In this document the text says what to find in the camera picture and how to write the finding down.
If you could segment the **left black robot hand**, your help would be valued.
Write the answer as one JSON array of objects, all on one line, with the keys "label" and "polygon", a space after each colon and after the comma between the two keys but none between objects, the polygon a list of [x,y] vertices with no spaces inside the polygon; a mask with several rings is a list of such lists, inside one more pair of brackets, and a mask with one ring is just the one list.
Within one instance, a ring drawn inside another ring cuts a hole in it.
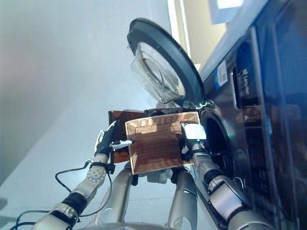
[{"label": "left black robot hand", "polygon": [[97,137],[97,144],[94,150],[94,155],[109,155],[111,151],[119,150],[135,143],[134,139],[116,139],[115,135],[119,129],[119,125],[120,121],[115,120],[109,125],[107,130],[101,130]]}]

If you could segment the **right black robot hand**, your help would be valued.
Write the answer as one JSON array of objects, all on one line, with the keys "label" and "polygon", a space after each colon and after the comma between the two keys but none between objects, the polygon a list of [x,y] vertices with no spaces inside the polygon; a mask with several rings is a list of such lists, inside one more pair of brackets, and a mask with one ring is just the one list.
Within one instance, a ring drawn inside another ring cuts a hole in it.
[{"label": "right black robot hand", "polygon": [[207,140],[204,127],[198,123],[181,123],[182,132],[182,151],[181,159],[183,161],[189,161],[196,153],[204,153],[204,148],[201,144]]}]

